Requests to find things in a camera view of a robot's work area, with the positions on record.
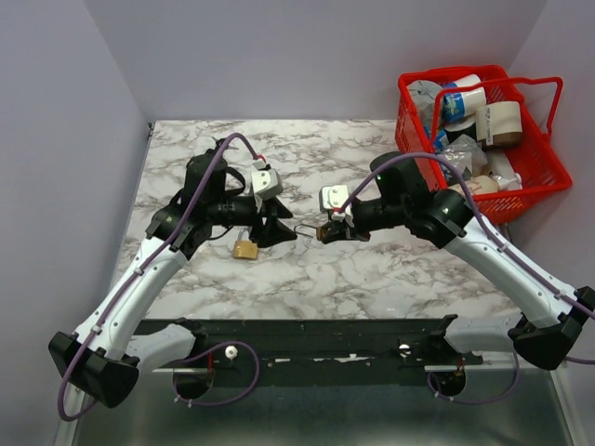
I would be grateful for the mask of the small brass padlock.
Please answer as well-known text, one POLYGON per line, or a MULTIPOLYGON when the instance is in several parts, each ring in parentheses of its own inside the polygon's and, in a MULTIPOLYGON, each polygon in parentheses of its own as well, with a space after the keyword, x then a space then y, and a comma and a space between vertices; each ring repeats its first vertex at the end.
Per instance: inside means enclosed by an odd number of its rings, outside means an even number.
POLYGON ((298 223, 293 228, 293 231, 298 236, 303 236, 309 239, 319 240, 322 237, 322 228, 311 224, 298 223))

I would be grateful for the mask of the large brass padlock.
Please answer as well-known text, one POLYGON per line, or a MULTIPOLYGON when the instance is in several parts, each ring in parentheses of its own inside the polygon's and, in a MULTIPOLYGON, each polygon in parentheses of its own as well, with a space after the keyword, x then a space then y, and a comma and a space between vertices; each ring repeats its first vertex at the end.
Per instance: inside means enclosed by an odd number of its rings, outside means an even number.
POLYGON ((239 231, 231 255, 234 259, 256 260, 258 245, 249 238, 249 229, 239 231))

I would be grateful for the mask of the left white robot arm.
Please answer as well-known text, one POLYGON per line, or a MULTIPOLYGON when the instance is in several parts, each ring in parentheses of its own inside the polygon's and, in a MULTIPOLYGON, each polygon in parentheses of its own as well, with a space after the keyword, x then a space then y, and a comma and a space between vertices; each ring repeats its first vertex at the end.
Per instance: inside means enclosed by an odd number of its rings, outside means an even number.
POLYGON ((215 226, 247 227, 258 248, 293 241, 283 224, 292 213, 280 202, 278 172, 263 157, 245 180, 222 155, 208 150, 192 157, 182 188, 151 219, 146 237, 120 281, 72 334, 56 333, 48 349, 62 381, 108 408, 122 403, 143 374, 170 362, 199 365, 205 341, 188 322, 171 322, 136 336, 140 322, 173 276, 207 242, 215 226))

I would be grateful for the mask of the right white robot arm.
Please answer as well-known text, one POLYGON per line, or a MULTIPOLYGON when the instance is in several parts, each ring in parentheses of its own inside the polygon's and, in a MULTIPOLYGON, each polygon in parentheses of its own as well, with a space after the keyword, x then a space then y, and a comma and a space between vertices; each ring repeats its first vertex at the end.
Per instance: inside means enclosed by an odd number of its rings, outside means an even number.
POLYGON ((429 190, 420 159, 454 168, 431 153, 392 151, 371 163, 355 190, 322 187, 319 205, 328 221, 317 230, 318 240, 366 242, 376 230, 406 227, 474 267, 519 309, 505 317, 454 318, 428 341, 434 361, 446 364, 472 351, 510 352, 540 369, 557 369, 594 316, 593 289, 574 288, 539 267, 480 212, 466 183, 459 190, 429 190))

